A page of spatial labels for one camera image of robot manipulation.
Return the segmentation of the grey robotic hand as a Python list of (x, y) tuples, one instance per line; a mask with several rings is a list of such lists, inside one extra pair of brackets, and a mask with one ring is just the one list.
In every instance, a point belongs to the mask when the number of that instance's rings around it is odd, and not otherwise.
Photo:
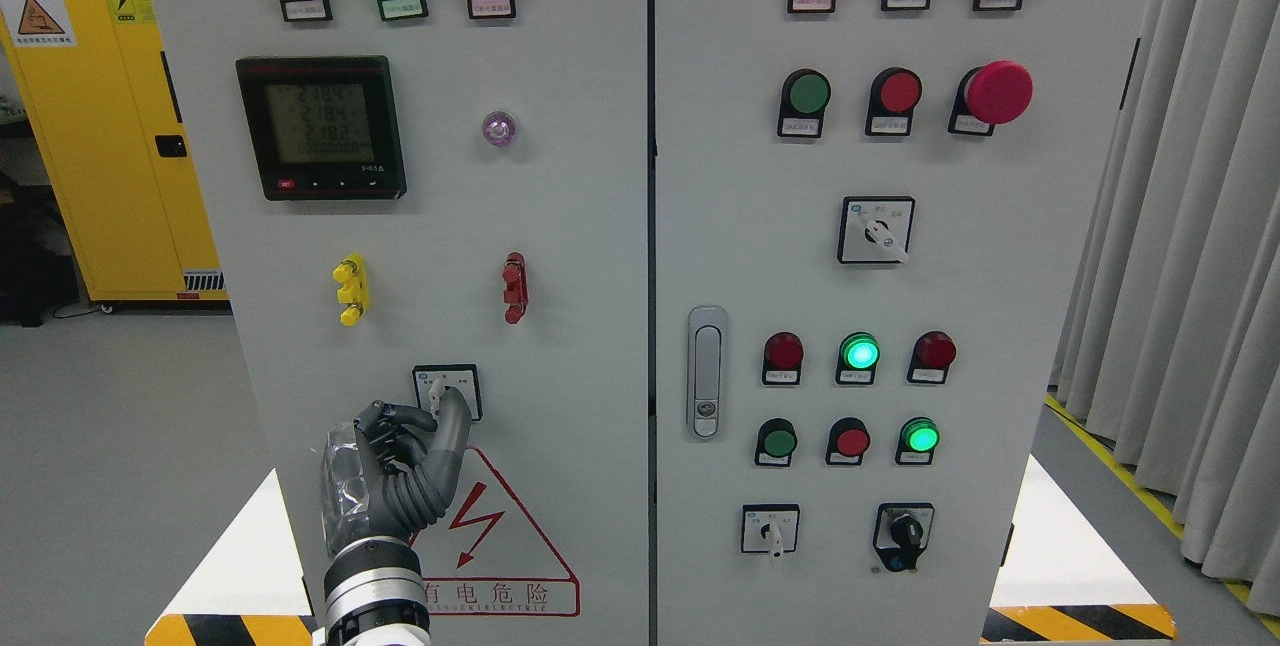
[(328, 432), (321, 468), (326, 551), (374, 536), (406, 541), (444, 517), (468, 432), (457, 388), (434, 388), (428, 409), (372, 400)]

